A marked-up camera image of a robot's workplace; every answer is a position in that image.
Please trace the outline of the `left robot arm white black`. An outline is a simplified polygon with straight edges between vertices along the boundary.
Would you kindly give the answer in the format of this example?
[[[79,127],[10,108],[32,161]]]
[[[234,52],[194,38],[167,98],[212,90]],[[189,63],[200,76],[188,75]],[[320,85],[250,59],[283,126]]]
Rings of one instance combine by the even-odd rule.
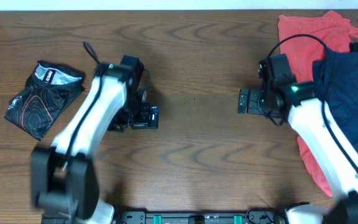
[[[138,58],[103,62],[94,71],[89,95],[49,148],[31,155],[32,204],[45,211],[42,223],[103,223],[114,220],[114,207],[99,197],[94,167],[106,131],[156,129],[158,108],[139,82],[146,73]]]

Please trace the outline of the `black printed jersey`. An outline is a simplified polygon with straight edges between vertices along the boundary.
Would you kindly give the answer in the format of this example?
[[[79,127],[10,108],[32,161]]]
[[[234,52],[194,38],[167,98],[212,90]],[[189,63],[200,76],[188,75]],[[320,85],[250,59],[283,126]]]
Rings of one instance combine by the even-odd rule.
[[[39,60],[24,89],[10,101],[4,118],[40,141],[85,90],[84,80],[85,72]]]

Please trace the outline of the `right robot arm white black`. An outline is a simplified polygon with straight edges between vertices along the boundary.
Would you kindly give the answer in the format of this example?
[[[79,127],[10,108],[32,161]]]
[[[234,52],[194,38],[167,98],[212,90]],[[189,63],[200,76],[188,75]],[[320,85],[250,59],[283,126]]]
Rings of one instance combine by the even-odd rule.
[[[288,123],[308,145],[331,189],[333,208],[292,205],[275,215],[275,223],[358,223],[358,153],[328,104],[315,95],[313,82],[241,89],[237,112],[263,115],[276,126]]]

